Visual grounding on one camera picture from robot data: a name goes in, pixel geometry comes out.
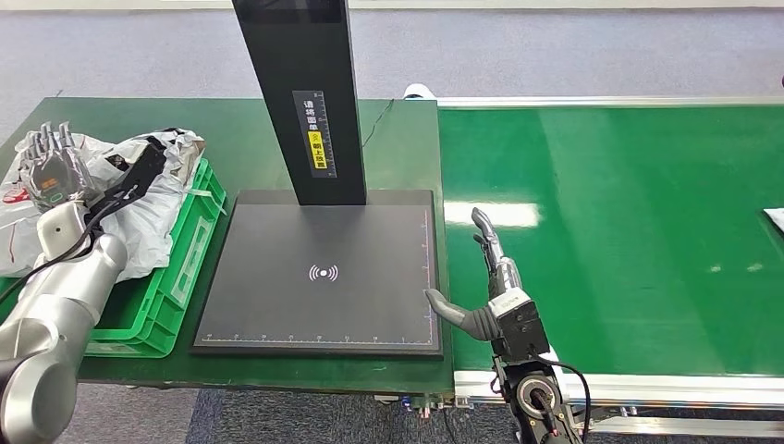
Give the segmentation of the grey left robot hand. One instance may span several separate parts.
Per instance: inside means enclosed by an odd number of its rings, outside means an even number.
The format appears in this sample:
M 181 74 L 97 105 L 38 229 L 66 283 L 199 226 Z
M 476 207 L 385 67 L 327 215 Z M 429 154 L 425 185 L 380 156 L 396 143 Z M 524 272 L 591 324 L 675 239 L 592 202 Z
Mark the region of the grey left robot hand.
M 40 213 L 73 201 L 90 206 L 102 197 L 67 122 L 28 132 L 20 154 L 20 178 Z

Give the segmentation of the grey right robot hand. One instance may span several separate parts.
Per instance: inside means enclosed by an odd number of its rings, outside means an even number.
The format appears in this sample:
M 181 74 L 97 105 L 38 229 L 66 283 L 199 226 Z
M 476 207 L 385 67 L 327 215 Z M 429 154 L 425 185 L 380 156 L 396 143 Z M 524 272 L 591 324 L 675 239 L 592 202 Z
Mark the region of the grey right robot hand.
M 514 261 L 507 257 L 490 218 L 478 207 L 472 209 L 472 221 L 480 230 L 474 240 L 480 245 L 488 273 L 488 303 L 486 306 L 466 310 L 449 302 L 435 289 L 424 295 L 433 311 L 454 327 L 479 341 L 492 341 L 502 337 L 498 318 L 517 307 L 520 302 L 521 277 Z

